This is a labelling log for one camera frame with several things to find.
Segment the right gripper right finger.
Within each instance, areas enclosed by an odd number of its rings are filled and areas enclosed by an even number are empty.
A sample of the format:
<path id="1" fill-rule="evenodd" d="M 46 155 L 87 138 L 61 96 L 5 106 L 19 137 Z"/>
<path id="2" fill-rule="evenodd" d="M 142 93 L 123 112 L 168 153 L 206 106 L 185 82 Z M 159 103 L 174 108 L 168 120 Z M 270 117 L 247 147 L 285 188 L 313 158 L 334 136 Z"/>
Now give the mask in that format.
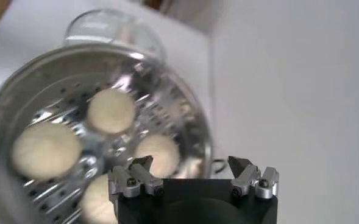
<path id="1" fill-rule="evenodd" d="M 248 159 L 229 156 L 228 164 L 235 177 L 230 182 L 235 197 L 247 196 L 252 188 L 260 199 L 278 196 L 279 173 L 274 167 L 267 167 L 261 175 L 261 170 Z"/>

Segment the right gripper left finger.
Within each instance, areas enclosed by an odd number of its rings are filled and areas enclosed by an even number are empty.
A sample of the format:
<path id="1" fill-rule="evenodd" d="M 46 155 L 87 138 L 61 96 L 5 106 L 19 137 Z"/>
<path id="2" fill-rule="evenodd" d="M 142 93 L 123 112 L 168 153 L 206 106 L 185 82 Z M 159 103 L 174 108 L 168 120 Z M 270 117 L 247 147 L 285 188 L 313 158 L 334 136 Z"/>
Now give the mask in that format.
<path id="1" fill-rule="evenodd" d="M 141 194 L 142 187 L 148 195 L 163 195 L 163 180 L 150 173 L 152 162 L 153 157 L 149 155 L 134 159 L 127 168 L 113 166 L 108 172 L 109 197 L 134 198 Z"/>

